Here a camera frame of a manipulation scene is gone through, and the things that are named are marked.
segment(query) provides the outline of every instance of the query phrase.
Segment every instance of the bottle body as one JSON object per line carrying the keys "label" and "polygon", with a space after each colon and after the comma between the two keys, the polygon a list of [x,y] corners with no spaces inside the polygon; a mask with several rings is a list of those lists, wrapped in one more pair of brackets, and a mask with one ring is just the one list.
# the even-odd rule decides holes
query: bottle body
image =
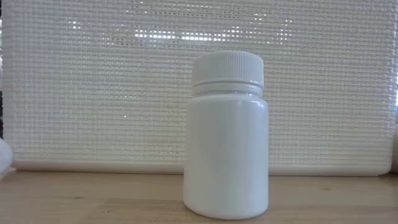
{"label": "bottle body", "polygon": [[268,106],[219,93],[188,103],[183,200],[201,215],[251,218],[268,207]]}

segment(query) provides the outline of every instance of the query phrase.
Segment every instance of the bottle neck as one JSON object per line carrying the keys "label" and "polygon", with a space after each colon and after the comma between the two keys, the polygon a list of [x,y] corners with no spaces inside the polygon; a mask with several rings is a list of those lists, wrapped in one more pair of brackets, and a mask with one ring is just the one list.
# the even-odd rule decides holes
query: bottle neck
{"label": "bottle neck", "polygon": [[263,87],[253,83],[214,82],[196,85],[192,89],[193,97],[210,94],[247,94],[262,96]]}

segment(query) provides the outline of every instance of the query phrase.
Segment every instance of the wooden surface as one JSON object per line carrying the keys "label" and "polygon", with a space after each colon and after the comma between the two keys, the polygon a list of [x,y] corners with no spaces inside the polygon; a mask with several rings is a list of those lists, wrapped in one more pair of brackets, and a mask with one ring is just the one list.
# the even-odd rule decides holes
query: wooden surface
{"label": "wooden surface", "polygon": [[[216,223],[182,203],[182,175],[16,172],[0,223]],[[398,223],[398,176],[271,177],[270,206],[233,223]]]}

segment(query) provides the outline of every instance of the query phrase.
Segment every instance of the white plastic bottle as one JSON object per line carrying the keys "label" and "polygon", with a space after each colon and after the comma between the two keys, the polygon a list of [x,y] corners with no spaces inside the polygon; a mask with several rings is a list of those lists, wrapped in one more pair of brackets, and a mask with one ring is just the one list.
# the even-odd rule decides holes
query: white plastic bottle
{"label": "white plastic bottle", "polygon": [[235,220],[268,207],[268,106],[264,64],[247,52],[194,61],[183,200],[200,215]]}

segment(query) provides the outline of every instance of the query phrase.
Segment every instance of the ridged cap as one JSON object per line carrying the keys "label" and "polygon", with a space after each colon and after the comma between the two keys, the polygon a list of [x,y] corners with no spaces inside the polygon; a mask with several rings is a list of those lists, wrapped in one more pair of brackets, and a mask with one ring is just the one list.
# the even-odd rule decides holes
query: ridged cap
{"label": "ridged cap", "polygon": [[249,52],[224,50],[202,55],[193,62],[192,85],[245,82],[264,88],[264,62]]}

